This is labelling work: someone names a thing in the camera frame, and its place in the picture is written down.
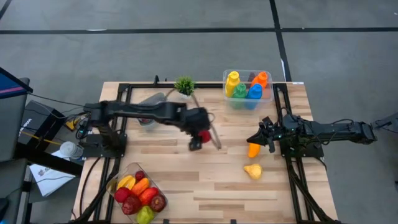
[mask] clear plastic container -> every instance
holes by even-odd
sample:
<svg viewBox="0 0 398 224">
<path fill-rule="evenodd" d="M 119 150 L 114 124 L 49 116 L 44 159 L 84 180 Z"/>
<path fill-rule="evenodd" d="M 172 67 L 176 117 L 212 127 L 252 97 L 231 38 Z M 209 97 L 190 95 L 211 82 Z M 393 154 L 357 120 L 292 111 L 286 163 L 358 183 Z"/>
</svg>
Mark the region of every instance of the clear plastic container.
<svg viewBox="0 0 398 224">
<path fill-rule="evenodd" d="M 115 175 L 109 182 L 108 184 L 106 184 L 106 190 L 109 192 L 109 194 L 112 195 L 113 199 L 114 199 L 114 193 L 116 191 L 116 187 L 118 186 L 119 181 L 127 176 L 127 175 L 132 175 L 134 176 L 136 174 L 137 171 L 142 170 L 144 171 L 140 165 L 138 165 L 138 163 L 130 163 L 125 169 L 123 169 L 122 171 L 120 171 L 117 175 Z M 158 186 L 156 186 L 155 182 L 148 176 L 148 174 L 144 171 L 145 173 L 145 177 L 147 177 L 150 181 L 150 187 L 156 187 L 158 188 Z M 163 194 L 163 192 L 159 189 L 159 194 L 163 195 L 163 197 L 166 200 L 166 206 L 168 204 L 167 198 L 166 196 Z M 120 206 L 120 209 L 122 208 L 123 203 L 119 203 L 117 201 L 114 201 L 115 203 L 117 203 Z M 135 213 L 133 215 L 126 215 L 127 217 L 129 217 L 129 219 L 131 220 L 131 223 L 138 223 L 136 220 L 136 216 L 138 213 Z"/>
<path fill-rule="evenodd" d="M 254 100 L 254 99 L 239 99 L 239 98 L 229 98 L 226 96 L 226 90 L 225 90 L 225 85 L 226 85 L 226 79 L 228 77 L 228 74 L 230 74 L 232 71 L 237 71 L 239 73 L 239 79 L 241 80 L 240 83 L 243 83 L 246 85 L 246 92 L 250 89 L 251 83 L 253 79 L 258 76 L 260 72 L 266 72 L 267 73 L 267 86 L 262 90 L 262 96 L 261 99 L 259 100 Z M 259 70 L 225 70 L 223 73 L 223 94 L 224 94 L 224 99 L 228 102 L 230 107 L 232 109 L 241 109 L 241 110 L 253 110 L 253 105 L 254 109 L 258 108 L 262 104 L 269 103 L 274 100 L 274 89 L 272 87 L 272 76 L 269 72 L 267 71 L 259 71 Z"/>
</svg>

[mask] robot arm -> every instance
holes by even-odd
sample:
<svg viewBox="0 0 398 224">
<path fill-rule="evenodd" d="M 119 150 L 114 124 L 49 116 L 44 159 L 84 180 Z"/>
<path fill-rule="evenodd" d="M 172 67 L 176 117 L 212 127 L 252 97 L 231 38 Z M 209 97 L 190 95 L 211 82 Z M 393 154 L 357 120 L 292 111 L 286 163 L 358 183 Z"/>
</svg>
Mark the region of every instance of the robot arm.
<svg viewBox="0 0 398 224">
<path fill-rule="evenodd" d="M 87 103 L 83 109 L 90 113 L 89 124 L 98 128 L 103 143 L 110 149 L 121 147 L 119 136 L 109 121 L 115 117 L 153 119 L 160 124 L 173 125 L 192 136 L 191 151 L 201 149 L 200 131 L 210 129 L 210 120 L 205 108 L 187 109 L 185 103 L 161 102 L 156 105 L 136 105 L 117 101 Z"/>
<path fill-rule="evenodd" d="M 322 144 L 331 141 L 349 140 L 360 144 L 371 144 L 377 138 L 370 125 L 364 122 L 320 124 L 307 121 L 299 116 L 287 114 L 283 117 L 282 125 L 273 124 L 269 117 L 259 123 L 258 132 L 247 139 L 247 142 L 269 145 L 269 151 L 274 152 L 273 141 L 284 141 L 296 152 L 310 148 L 320 148 Z"/>
</svg>

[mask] floor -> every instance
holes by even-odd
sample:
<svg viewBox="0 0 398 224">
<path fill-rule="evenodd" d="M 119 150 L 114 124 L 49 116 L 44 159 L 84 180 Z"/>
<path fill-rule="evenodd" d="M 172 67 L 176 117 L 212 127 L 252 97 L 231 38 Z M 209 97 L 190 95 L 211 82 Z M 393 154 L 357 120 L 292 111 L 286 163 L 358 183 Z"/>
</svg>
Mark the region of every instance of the floor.
<svg viewBox="0 0 398 224">
<path fill-rule="evenodd" d="M 0 66 L 29 77 L 38 95 L 83 104 L 98 101 L 105 81 L 151 81 L 155 75 L 212 81 L 237 68 L 305 82 L 319 122 L 370 123 L 398 109 L 395 0 L 0 0 L 1 5 Z M 195 29 L 217 27 L 233 32 Z M 177 30 L 135 34 L 166 28 Z M 100 29 L 107 30 L 94 34 Z M 370 146 L 325 147 L 331 191 L 345 223 L 398 220 L 398 140 L 387 131 L 376 134 L 379 140 Z M 31 222 L 67 222 L 77 184 L 46 200 L 32 194 L 40 202 L 34 203 Z"/>
</svg>

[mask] wooden table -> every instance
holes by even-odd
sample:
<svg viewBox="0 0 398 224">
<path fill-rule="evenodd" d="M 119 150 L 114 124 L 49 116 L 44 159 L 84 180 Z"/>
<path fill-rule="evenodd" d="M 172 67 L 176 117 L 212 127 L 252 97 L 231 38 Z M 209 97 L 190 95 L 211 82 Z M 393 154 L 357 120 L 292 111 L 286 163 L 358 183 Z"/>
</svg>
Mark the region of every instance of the wooden table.
<svg viewBox="0 0 398 224">
<path fill-rule="evenodd" d="M 100 100 L 116 99 L 118 85 L 119 82 L 105 82 Z M 293 113 L 312 120 L 304 85 L 287 83 L 287 86 Z M 131 103 L 139 103 L 155 93 L 169 90 L 134 88 Z M 195 90 L 195 96 L 200 106 L 216 117 L 213 124 L 223 145 L 219 151 L 209 142 L 203 145 L 202 150 L 190 152 L 187 147 L 190 137 L 173 126 L 159 125 L 148 133 L 136 119 L 128 119 L 127 122 L 128 145 L 120 168 L 132 162 L 140 163 L 169 200 L 167 208 L 154 223 L 161 223 L 164 218 L 170 223 L 229 223 L 231 219 L 238 223 L 294 223 L 289 179 L 279 145 L 275 143 L 276 152 L 273 154 L 269 153 L 268 147 L 262 147 L 256 158 L 250 159 L 246 155 L 246 139 L 257 132 L 258 122 L 266 116 L 274 122 L 277 120 L 275 103 L 264 105 L 257 111 L 234 111 L 223 99 L 222 89 L 199 88 Z M 185 101 L 189 108 L 194 107 L 191 100 L 183 100 L 178 93 L 172 93 L 169 101 Z M 76 214 L 81 187 L 94 160 L 85 162 L 73 208 Z M 97 163 L 89 176 L 83 209 L 98 191 L 103 160 Z M 337 219 L 325 168 L 312 158 L 303 158 L 303 162 L 310 193 L 327 215 Z M 260 180 L 251 180 L 243 171 L 243 166 L 253 163 L 264 169 Z M 306 219 L 301 194 L 299 197 L 302 216 Z M 100 219 L 105 217 L 107 200 L 108 194 L 103 199 Z M 129 223 L 116 203 L 112 223 Z"/>
</svg>

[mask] white paper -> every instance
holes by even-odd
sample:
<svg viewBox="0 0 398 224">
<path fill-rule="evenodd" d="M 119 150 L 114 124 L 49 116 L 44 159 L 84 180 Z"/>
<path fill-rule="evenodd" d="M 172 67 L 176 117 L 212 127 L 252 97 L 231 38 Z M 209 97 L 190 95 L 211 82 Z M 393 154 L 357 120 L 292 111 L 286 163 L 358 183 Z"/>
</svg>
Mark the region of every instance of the white paper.
<svg viewBox="0 0 398 224">
<path fill-rule="evenodd" d="M 57 152 L 52 153 L 52 155 L 63 157 L 63 155 L 59 150 Z M 52 192 L 56 191 L 62 185 L 66 184 L 69 180 L 72 180 L 75 177 L 74 175 L 66 174 L 64 172 L 59 172 L 37 164 L 30 165 L 30 171 L 32 172 L 33 177 L 37 185 L 39 186 L 39 190 L 42 193 L 43 197 L 50 195 Z M 59 177 L 63 178 L 57 180 L 44 180 L 44 179 L 56 179 Z"/>
</svg>

